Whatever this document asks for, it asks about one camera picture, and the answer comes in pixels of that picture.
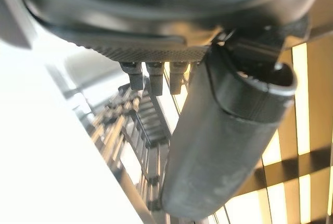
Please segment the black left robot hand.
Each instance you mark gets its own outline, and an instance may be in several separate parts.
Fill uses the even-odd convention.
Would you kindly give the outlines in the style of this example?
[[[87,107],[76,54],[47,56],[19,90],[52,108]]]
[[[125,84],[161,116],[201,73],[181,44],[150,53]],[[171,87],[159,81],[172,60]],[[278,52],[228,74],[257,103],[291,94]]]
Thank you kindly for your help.
[[[315,0],[23,0],[57,37],[118,62],[131,87],[188,96],[172,134],[157,205],[199,220],[223,206],[253,171],[295,96],[284,49],[307,36]]]

